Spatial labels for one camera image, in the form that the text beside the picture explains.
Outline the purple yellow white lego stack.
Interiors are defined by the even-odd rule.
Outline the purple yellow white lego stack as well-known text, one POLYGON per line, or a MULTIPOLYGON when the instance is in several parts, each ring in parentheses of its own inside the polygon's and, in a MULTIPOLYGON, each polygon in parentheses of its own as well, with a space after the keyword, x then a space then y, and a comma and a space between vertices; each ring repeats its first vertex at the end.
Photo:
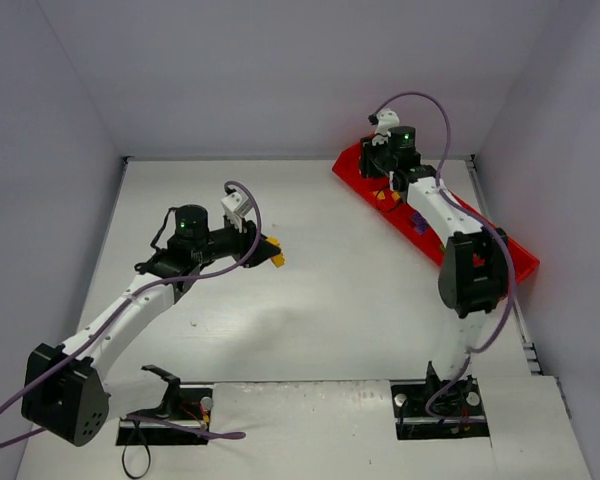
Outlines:
POLYGON ((285 264, 285 257, 280 242, 273 237, 268 237, 267 241, 278 249, 278 253, 270 258, 271 262, 276 268, 281 268, 285 264))

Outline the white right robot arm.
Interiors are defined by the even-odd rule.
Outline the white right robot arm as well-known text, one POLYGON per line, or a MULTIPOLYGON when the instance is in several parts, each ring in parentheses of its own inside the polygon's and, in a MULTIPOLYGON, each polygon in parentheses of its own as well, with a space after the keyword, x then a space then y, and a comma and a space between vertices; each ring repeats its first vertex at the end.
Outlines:
POLYGON ((410 126, 377 126, 362 141, 360 173, 389 180, 389 187, 413 208, 444 243, 438 277, 442 303, 454 311, 441 334, 428 370, 444 382, 469 375, 470 355, 478 347, 486 315, 508 291, 502 248, 504 232, 483 223, 454 198, 436 170, 421 163, 410 126))

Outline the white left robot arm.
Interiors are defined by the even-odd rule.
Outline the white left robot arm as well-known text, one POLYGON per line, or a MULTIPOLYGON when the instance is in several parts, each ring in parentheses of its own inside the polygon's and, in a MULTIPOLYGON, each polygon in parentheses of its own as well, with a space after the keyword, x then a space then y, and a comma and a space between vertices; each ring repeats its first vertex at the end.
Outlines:
POLYGON ((211 278, 207 267, 234 259, 252 268, 282 262, 281 247, 262 233, 253 203, 223 203, 224 225, 208 226, 207 210, 195 204, 172 207, 173 235, 165 246, 135 267, 132 283, 95 320, 61 344, 40 344, 27 362, 21 414, 74 446, 90 442, 112 419, 167 424, 182 402, 181 380, 155 365, 144 365, 137 380, 114 383, 108 375, 126 348, 192 286, 211 278))

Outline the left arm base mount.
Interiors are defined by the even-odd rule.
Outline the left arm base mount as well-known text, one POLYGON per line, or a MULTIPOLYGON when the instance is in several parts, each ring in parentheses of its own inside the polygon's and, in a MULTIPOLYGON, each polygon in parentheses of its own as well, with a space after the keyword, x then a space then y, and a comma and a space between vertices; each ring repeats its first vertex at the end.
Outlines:
MULTIPOLYGON (((149 380, 159 379, 157 386, 164 386, 165 389, 159 403, 141 403, 142 409, 132 410, 131 416, 158 419, 191 429, 209 429, 214 406, 212 384, 186 383, 177 375, 155 365, 144 365, 141 371, 149 380)), ((160 423, 129 420, 127 417, 120 419, 116 437, 116 445, 124 447, 206 446, 208 443, 206 436, 160 423)))

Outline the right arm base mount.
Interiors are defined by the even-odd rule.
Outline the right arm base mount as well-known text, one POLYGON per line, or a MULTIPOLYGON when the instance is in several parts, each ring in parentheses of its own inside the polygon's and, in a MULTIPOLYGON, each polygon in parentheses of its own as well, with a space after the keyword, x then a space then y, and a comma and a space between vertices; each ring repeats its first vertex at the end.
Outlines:
POLYGON ((424 382, 392 382, 391 397, 399 441, 488 438, 481 392, 476 379, 461 380, 449 392, 425 405, 439 386, 424 382))

